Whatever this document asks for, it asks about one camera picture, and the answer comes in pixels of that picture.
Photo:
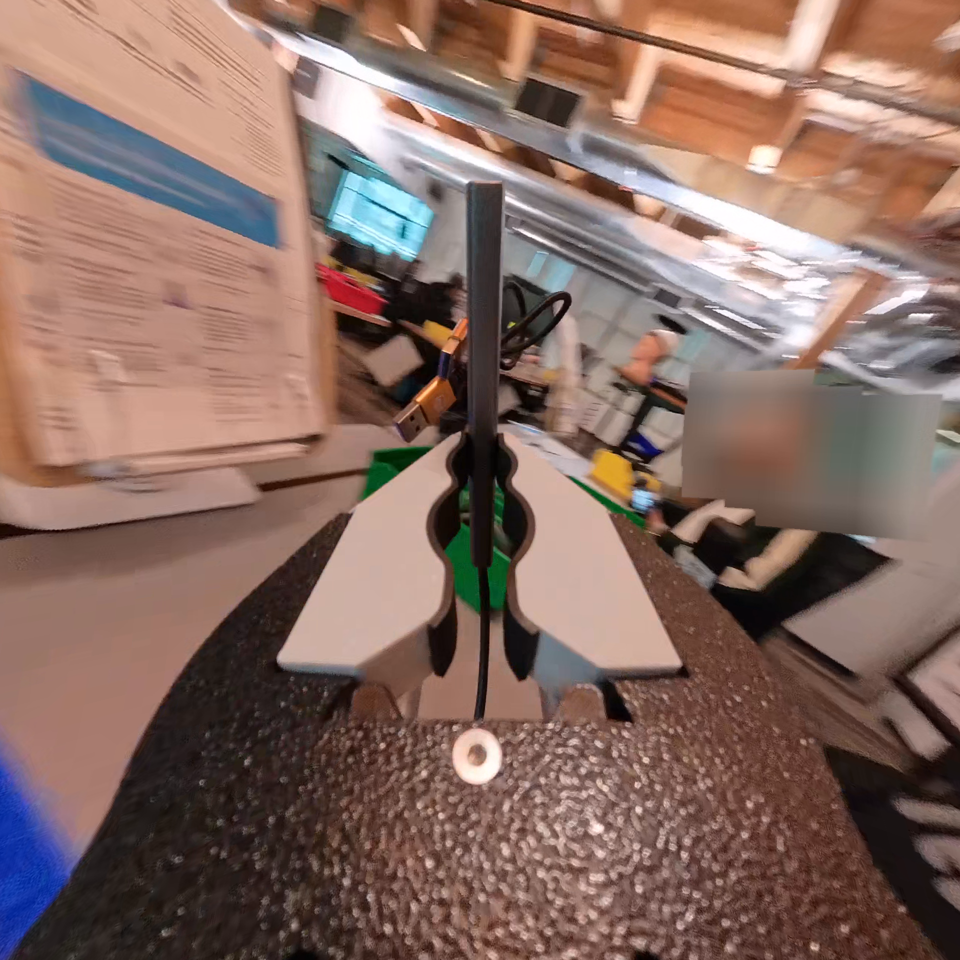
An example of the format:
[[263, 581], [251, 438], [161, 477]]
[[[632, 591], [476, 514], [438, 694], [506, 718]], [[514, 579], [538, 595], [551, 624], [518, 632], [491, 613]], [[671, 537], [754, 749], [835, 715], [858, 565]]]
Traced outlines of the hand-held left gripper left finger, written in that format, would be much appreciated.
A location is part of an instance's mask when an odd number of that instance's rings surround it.
[[278, 667], [345, 678], [418, 713], [457, 643], [447, 548], [460, 530], [459, 455], [460, 436], [443, 440], [354, 508]]

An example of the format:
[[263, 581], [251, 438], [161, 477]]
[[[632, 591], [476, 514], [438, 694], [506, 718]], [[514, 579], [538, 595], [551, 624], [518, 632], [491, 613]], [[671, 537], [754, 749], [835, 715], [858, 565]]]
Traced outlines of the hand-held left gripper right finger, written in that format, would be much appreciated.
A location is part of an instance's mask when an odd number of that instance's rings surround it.
[[511, 435], [498, 436], [496, 470], [512, 547], [504, 650], [544, 714], [578, 687], [683, 675], [615, 515]]

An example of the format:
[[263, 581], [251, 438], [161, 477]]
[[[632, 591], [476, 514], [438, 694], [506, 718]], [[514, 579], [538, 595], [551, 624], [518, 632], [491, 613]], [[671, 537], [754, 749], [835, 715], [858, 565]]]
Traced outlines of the green plastic bin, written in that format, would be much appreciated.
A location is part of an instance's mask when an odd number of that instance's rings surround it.
[[[365, 500], [371, 497], [379, 489], [386, 486], [395, 477], [425, 456], [430, 450], [431, 448], [429, 446], [422, 445], [389, 447], [374, 450], [366, 469], [366, 485], [361, 499]], [[634, 526], [640, 529], [644, 528], [645, 519], [638, 511], [629, 507], [623, 507], [618, 502], [606, 496], [604, 492], [595, 489], [577, 476], [567, 474], [566, 477], [590, 497], [601, 503], [608, 512], [626, 516]], [[455, 534], [446, 546], [445, 553], [453, 566], [455, 592], [457, 596], [468, 606], [472, 607], [474, 611], [479, 612], [480, 594], [478, 574], [474, 567], [471, 549], [470, 493], [466, 488], [460, 493], [459, 510], [461, 519], [460, 527], [457, 534]], [[494, 496], [494, 515], [494, 547], [487, 579], [490, 592], [490, 606], [494, 610], [501, 610], [506, 597], [507, 573], [513, 554], [513, 547], [510, 546], [509, 539], [502, 531], [503, 493], [500, 487], [497, 488]]]

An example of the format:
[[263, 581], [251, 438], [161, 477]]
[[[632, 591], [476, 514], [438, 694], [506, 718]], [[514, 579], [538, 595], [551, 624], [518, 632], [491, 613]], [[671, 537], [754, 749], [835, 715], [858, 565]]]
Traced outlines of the orange plug cable blue tie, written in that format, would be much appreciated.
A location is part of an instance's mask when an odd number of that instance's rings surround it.
[[[567, 291], [547, 294], [509, 276], [502, 287], [501, 375], [515, 376], [517, 370], [534, 365], [542, 344], [552, 333], [568, 333], [562, 323], [571, 306], [572, 296]], [[469, 326], [465, 316], [439, 326], [434, 342], [436, 370], [393, 419], [405, 442], [412, 442], [428, 426], [439, 426], [445, 416], [452, 416], [456, 423], [466, 416]]]

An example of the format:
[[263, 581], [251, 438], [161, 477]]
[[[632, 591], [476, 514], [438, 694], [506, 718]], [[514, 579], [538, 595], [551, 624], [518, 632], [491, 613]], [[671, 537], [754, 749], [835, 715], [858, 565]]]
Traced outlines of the dark grey slim USB hub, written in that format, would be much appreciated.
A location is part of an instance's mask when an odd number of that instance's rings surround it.
[[470, 181], [465, 200], [471, 558], [477, 570], [485, 571], [494, 556], [505, 224], [503, 184]]

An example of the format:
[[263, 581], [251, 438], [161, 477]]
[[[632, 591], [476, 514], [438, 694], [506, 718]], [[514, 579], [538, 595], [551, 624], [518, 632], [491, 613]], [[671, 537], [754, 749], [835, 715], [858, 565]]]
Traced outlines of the blue plastic bin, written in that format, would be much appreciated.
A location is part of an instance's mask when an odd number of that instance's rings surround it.
[[66, 885], [72, 847], [42, 794], [1, 751], [1, 957], [9, 959]]

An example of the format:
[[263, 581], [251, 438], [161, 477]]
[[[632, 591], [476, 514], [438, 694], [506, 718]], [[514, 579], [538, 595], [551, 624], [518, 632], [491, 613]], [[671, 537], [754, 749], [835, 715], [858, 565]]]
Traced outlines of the grey desk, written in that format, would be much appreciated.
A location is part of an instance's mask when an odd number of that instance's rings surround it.
[[384, 427], [345, 424], [246, 507], [2, 539], [2, 758], [68, 862], [187, 662], [363, 489]]

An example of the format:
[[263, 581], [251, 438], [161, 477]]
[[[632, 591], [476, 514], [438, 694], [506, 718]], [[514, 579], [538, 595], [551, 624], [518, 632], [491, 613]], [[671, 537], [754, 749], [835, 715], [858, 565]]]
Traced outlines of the red plastic bin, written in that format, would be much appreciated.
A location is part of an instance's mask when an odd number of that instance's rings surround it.
[[386, 299], [372, 288], [360, 283], [341, 270], [333, 270], [317, 262], [316, 275], [323, 292], [338, 314], [384, 322], [383, 309]]

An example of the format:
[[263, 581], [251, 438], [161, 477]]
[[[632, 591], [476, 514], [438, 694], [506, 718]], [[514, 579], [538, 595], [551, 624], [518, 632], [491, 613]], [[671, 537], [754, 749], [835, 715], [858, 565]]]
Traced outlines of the silver ventilation duct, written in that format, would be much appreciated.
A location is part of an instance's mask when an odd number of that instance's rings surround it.
[[625, 126], [606, 116], [598, 102], [552, 80], [488, 78], [469, 64], [384, 43], [352, 26], [342, 29], [338, 41], [290, 30], [282, 21], [253, 24], [318, 66], [509, 139], [784, 257], [827, 258], [837, 249], [890, 264], [908, 262], [900, 248], [883, 238], [853, 232], [829, 239], [824, 226], [805, 229], [680, 183], [667, 166], [680, 158], [678, 150], [627, 137]]

